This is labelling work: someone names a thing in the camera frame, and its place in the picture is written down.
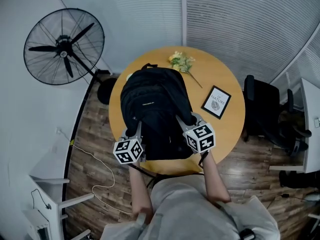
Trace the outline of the black standing fan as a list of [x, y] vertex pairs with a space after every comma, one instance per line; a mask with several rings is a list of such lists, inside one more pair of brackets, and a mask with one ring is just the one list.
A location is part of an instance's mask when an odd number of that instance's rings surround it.
[[79, 8], [63, 8], [39, 20], [28, 34], [23, 59], [27, 71], [39, 82], [62, 86], [90, 74], [99, 83], [97, 98], [109, 104], [115, 78], [101, 80], [97, 68], [105, 45], [99, 20]]

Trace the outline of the black office chair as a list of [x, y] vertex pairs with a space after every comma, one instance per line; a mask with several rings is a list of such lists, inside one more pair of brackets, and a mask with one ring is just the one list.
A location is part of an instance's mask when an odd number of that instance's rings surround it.
[[243, 141], [250, 136], [263, 136], [274, 145], [282, 148], [288, 156], [307, 151], [309, 145], [304, 139], [310, 138], [310, 130], [299, 129], [290, 121], [280, 121], [282, 112], [294, 112], [292, 90], [287, 90], [287, 102], [280, 104], [279, 89], [266, 82], [247, 75], [244, 81], [243, 97], [245, 102], [245, 120]]

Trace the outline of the black backpack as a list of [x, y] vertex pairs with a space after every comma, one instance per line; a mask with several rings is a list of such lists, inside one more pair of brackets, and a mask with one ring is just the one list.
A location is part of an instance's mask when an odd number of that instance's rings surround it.
[[141, 142], [148, 161], [184, 160], [193, 151], [187, 145], [178, 118], [195, 124], [182, 75], [170, 68], [146, 64], [127, 80], [120, 94], [126, 134], [141, 127]]

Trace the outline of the person's left forearm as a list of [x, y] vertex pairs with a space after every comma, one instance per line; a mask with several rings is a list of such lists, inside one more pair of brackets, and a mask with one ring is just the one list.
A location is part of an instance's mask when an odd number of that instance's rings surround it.
[[154, 211], [143, 174], [130, 166], [129, 179], [131, 186], [132, 213], [134, 216], [145, 214], [145, 223], [149, 224], [153, 218]]

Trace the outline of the person's right forearm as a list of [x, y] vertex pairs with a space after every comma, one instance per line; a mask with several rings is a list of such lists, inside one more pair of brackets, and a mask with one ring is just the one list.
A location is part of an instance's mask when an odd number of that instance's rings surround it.
[[202, 167], [204, 173], [207, 199], [212, 204], [214, 202], [231, 202], [230, 194], [219, 174], [217, 164], [210, 151], [202, 160]]

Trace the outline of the round wooden table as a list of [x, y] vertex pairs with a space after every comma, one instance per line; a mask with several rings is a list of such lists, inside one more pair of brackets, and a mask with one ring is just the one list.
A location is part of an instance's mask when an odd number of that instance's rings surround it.
[[[220, 60], [199, 49], [186, 46], [165, 47], [147, 52], [132, 62], [117, 79], [110, 96], [109, 121], [112, 133], [118, 139], [123, 130], [127, 128], [121, 111], [121, 92], [127, 82], [127, 76], [141, 70], [147, 64], [172, 69], [168, 57], [175, 51], [186, 53], [195, 59], [190, 72], [202, 85], [202, 88], [188, 74], [178, 72], [183, 77], [192, 112], [201, 115], [207, 123], [211, 124], [215, 132], [215, 147], [207, 152], [210, 151], [214, 160], [219, 162], [230, 153], [240, 138], [245, 121], [245, 102], [241, 87], [232, 72]], [[221, 119], [201, 109], [213, 86], [217, 86], [231, 95]], [[140, 165], [156, 174], [189, 175], [199, 173], [202, 170], [200, 163], [200, 153], [193, 153], [187, 159], [146, 159]]]

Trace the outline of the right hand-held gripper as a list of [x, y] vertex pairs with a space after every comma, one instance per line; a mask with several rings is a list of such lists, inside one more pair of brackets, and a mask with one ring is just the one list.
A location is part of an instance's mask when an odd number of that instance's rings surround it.
[[176, 115], [176, 120], [184, 133], [187, 145], [194, 154], [204, 153], [216, 146], [215, 131], [210, 123], [207, 123], [200, 114], [191, 112], [192, 128]]

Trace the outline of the yellow flower bouquet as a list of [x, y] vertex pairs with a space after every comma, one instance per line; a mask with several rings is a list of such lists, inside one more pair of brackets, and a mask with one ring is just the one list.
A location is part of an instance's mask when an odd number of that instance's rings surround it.
[[185, 52], [175, 51], [174, 54], [168, 57], [168, 62], [173, 70], [189, 75], [201, 88], [203, 88], [191, 73], [191, 68], [195, 61], [196, 60], [192, 56], [188, 56]]

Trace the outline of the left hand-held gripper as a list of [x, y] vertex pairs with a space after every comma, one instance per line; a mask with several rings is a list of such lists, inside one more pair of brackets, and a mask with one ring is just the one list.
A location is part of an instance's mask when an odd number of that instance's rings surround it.
[[142, 122], [139, 121], [135, 136], [130, 137], [125, 128], [113, 147], [113, 155], [121, 165], [145, 162], [145, 145], [142, 144]]

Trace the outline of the white desktop appliance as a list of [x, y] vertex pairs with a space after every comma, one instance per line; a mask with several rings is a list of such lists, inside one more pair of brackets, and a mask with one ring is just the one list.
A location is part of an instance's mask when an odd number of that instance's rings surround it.
[[32, 240], [52, 240], [49, 221], [37, 209], [22, 211], [28, 235]]

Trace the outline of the black framed picture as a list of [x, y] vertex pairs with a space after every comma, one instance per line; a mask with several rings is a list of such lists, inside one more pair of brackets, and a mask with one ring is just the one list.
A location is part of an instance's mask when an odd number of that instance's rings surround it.
[[220, 120], [231, 97], [229, 93], [214, 85], [202, 104], [201, 109]]

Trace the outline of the person's grey shirt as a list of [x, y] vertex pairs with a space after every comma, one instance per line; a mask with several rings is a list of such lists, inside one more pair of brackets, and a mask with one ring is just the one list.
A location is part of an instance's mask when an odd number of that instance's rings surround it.
[[100, 240], [280, 240], [277, 222], [256, 196], [245, 203], [213, 205], [205, 178], [187, 175], [163, 179], [152, 189], [150, 224], [140, 214], [130, 222], [108, 224]]

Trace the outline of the white desk with crossbars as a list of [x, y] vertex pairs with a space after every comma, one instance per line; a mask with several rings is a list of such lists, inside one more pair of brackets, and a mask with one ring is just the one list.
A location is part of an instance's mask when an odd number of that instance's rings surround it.
[[24, 190], [29, 199], [23, 202], [23, 209], [37, 209], [48, 220], [51, 240], [65, 240], [63, 225], [68, 218], [65, 209], [90, 200], [94, 194], [86, 193], [71, 199], [63, 200], [63, 187], [68, 178], [41, 179], [26, 176]]

